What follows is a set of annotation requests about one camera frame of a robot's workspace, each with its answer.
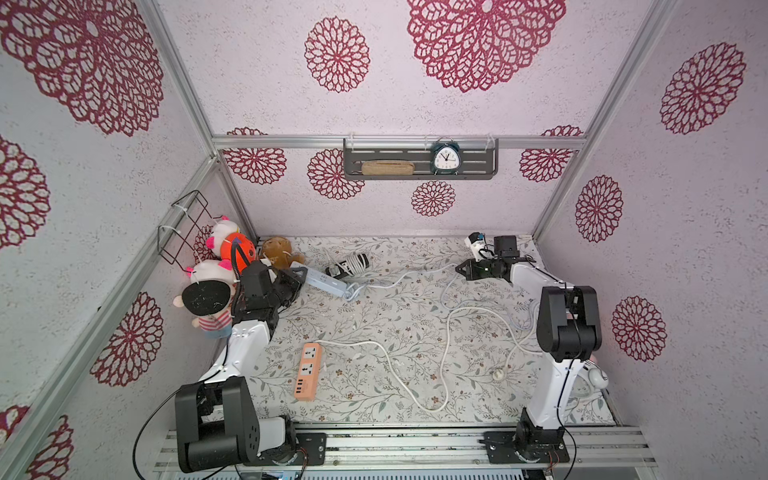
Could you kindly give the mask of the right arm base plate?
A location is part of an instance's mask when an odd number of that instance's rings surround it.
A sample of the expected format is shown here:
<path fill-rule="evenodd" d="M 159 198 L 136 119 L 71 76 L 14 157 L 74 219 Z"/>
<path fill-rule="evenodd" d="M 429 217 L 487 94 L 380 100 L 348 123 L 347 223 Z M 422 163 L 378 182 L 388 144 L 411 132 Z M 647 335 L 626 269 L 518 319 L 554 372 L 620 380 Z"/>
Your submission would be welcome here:
<path fill-rule="evenodd" d="M 491 464 L 564 464 L 571 460 L 563 436 L 564 429 L 517 433 L 486 431 L 479 443 Z"/>

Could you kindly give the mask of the light blue power strip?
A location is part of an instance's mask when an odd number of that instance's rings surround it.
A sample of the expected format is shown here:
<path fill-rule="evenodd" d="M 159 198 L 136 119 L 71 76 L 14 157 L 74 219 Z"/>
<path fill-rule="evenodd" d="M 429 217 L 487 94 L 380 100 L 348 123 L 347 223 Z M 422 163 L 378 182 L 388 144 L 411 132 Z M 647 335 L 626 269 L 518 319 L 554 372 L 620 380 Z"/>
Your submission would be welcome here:
<path fill-rule="evenodd" d="M 290 268 L 295 272 L 301 272 L 305 277 L 305 282 L 310 286 L 328 294 L 345 300 L 352 300 L 356 295 L 356 287 L 354 285 L 335 279 L 300 262 L 293 262 Z"/>

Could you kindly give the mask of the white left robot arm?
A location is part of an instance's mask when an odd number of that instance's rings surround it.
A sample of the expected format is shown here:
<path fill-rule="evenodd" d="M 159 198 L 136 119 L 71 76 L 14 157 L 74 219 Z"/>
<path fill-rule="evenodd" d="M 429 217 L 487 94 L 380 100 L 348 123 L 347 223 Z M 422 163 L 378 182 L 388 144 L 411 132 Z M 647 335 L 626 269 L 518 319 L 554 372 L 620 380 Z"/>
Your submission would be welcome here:
<path fill-rule="evenodd" d="M 307 274 L 304 266 L 274 269 L 254 261 L 234 281 L 194 280 L 177 299 L 198 317 L 227 313 L 231 319 L 226 347 L 210 370 L 174 394 L 183 472 L 308 463 L 288 417 L 258 417 L 244 373 L 268 346 L 281 308 L 297 298 Z"/>

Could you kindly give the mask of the orange power strip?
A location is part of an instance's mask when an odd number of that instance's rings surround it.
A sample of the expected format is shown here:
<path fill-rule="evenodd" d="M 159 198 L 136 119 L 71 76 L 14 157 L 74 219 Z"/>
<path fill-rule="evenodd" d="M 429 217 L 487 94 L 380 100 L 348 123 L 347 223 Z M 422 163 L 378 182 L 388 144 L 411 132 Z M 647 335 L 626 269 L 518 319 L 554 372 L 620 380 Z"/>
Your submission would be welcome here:
<path fill-rule="evenodd" d="M 298 401 L 313 401 L 316 397 L 319 373 L 323 366 L 323 347 L 317 343 L 306 343 L 299 358 L 298 374 L 294 387 L 294 398 Z"/>

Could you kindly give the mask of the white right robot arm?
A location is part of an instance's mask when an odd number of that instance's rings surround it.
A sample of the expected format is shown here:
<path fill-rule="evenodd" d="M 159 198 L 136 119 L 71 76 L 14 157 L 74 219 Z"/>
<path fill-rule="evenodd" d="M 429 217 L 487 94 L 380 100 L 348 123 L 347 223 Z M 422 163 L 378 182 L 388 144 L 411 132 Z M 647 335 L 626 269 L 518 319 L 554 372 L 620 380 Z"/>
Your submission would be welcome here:
<path fill-rule="evenodd" d="M 502 279 L 539 296 L 535 337 L 543 353 L 537 384 L 521 421 L 532 431 L 563 427 L 563 409 L 578 372 L 602 344 L 597 292 L 569 284 L 523 255 L 514 236 L 486 237 L 473 232 L 465 238 L 472 258 L 455 271 L 467 281 Z"/>

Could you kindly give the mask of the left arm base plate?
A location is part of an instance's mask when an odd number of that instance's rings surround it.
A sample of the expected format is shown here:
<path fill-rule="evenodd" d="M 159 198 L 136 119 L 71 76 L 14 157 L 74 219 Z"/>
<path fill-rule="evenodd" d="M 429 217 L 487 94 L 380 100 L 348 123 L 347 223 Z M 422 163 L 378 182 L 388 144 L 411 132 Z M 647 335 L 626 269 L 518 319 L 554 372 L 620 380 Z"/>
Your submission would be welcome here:
<path fill-rule="evenodd" d="M 275 448 L 264 450 L 253 460 L 246 460 L 245 466 L 253 467 L 314 467 L 325 463 L 327 453 L 325 433 L 288 433 L 286 442 Z"/>

